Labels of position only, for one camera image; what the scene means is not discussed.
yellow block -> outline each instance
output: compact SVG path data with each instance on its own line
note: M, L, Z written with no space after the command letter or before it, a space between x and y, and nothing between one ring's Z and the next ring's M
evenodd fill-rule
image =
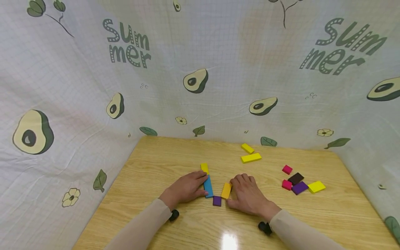
M231 189L232 189L232 184L226 182L224 184L224 189L222 190L221 197L224 199L228 199Z
M261 155L259 153L242 156L243 163L253 162L256 160L261 160Z
M201 167L201 170L203 170L203 172L206 172L207 174L210 174L210 173L208 172L208 165L207 165L207 163L202 163L202 164L200 164L200 167Z
M322 184L322 182L317 181L317 182L313 182L311 184L308 185L308 190L312 193L315 194L316 192L319 192L321 190L324 190L326 187L324 184Z
M254 149L252 149L252 147L250 147L249 145L247 145L246 143L242 145L242 148L248 152L249 154L254 153Z

magenta block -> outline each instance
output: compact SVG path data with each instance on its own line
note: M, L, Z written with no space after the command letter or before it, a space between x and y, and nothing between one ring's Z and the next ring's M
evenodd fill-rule
M282 169L283 172L290 174L292 172L293 168L289 167L288 165L285 165Z
M222 199L220 196L214 196L212 198L212 205L213 206L221 206Z
M304 182L300 182L299 184L296 184L292 187L292 191L298 195L299 193L305 191L308 189L307 184L305 184Z
M282 187L290 191L292 189L292 183L288 180L283 180Z

purple block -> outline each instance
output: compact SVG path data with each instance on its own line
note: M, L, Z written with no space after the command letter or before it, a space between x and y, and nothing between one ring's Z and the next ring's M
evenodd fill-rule
M303 192L303 191L305 191L305 190L307 190L307 189L308 189L308 186L307 186L307 184L305 184L304 182L300 182L299 184L294 185L294 186L292 187L292 191L293 191L296 195L298 195L299 193L301 193L301 192Z
M213 206L221 206L221 201L222 201L222 199L220 196L214 196L212 198L212 205Z

beige sleeve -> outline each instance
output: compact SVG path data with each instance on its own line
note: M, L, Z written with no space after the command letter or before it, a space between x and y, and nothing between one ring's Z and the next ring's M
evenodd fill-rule
M290 250L344 250L338 243L281 210L270 222L271 229Z
M133 218L104 250L146 250L154 234L171 217L170 209L156 199Z

blue block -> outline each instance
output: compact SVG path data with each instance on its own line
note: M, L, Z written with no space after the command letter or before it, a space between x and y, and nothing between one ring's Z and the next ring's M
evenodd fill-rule
M207 180L204 182L204 190L206 190L208 192L208 195L206 196L206 198L212 198L214 196L214 193L212 192L210 175L208 175Z

